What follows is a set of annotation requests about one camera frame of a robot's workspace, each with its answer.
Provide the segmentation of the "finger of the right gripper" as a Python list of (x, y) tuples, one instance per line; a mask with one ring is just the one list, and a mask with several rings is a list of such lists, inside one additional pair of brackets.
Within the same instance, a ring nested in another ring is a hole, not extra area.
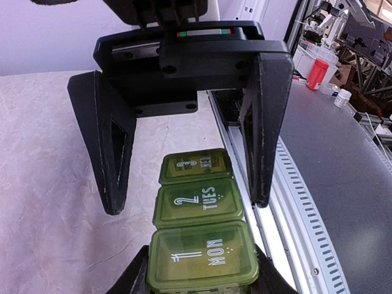
[(288, 53), (260, 53), (252, 62), (239, 117), (251, 203), (268, 206), (276, 146), (293, 78)]
[(67, 90), (104, 210), (117, 215), (127, 198), (136, 116), (98, 71), (70, 77)]

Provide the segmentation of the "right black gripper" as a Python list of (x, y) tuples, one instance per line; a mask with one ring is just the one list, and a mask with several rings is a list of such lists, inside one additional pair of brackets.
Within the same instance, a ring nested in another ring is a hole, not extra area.
[(138, 118), (191, 113), (199, 91), (236, 91), (244, 112), (282, 117), (290, 90), (285, 43), (256, 21), (207, 21), (101, 37), (93, 57)]

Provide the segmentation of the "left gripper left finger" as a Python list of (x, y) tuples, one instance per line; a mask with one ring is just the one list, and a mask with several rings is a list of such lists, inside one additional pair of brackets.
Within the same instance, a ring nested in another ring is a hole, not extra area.
[(149, 246), (144, 245), (106, 294), (150, 294), (147, 283)]

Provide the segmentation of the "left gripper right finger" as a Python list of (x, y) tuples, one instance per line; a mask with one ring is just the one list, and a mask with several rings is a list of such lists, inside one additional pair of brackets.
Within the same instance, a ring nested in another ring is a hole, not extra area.
[(256, 281), (242, 288), (239, 293), (298, 294), (274, 267), (272, 261), (256, 246), (259, 274)]

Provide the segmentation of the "green weekly pill organizer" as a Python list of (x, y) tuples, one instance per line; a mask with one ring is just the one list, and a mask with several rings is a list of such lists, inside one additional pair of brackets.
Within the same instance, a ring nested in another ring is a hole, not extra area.
[(248, 293), (254, 240), (223, 148), (166, 155), (146, 280), (154, 293)]

